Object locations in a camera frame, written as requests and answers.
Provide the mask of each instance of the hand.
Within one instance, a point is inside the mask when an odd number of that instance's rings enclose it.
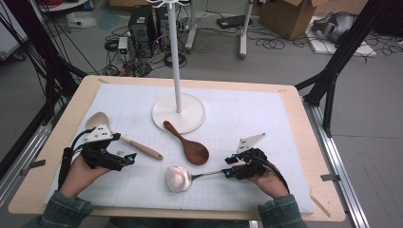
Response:
[[[289,195],[287,188],[273,171],[267,170],[262,176],[255,176],[248,180],[274,200]]]
[[[60,188],[60,193],[67,198],[76,198],[80,192],[89,187],[97,178],[109,172],[110,169],[95,167],[91,169],[79,155],[68,171],[65,182]]]

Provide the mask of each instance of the dark brown wooden spoon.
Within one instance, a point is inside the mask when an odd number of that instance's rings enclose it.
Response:
[[[193,142],[182,137],[175,127],[168,121],[163,122],[163,126],[174,134],[183,145],[183,152],[186,158],[193,164],[201,165],[207,162],[209,154],[207,148],[199,142]]]

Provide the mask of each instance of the computer tower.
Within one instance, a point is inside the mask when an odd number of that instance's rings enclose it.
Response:
[[[155,8],[155,17],[157,25],[157,36],[169,36],[168,9],[166,5]]]
[[[150,5],[134,6],[128,21],[128,29],[133,42],[136,57],[151,58],[152,46],[156,40],[156,31]]]

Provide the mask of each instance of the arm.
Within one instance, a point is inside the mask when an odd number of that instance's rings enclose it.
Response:
[[[92,212],[92,205],[77,196],[109,171],[103,167],[91,169],[83,157],[78,156],[72,163],[60,191],[55,191],[50,198],[44,215],[30,220],[23,227],[78,227]]]
[[[274,172],[266,171],[262,176],[249,180],[273,198],[258,206],[263,227],[307,227],[301,218],[296,199],[288,193]]]

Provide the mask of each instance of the round white base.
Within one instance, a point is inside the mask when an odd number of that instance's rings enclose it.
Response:
[[[177,112],[175,94],[162,97],[152,109],[154,123],[162,130],[164,121],[169,121],[180,134],[192,132],[199,128],[205,120],[205,109],[202,102],[189,94],[181,94],[182,112]]]

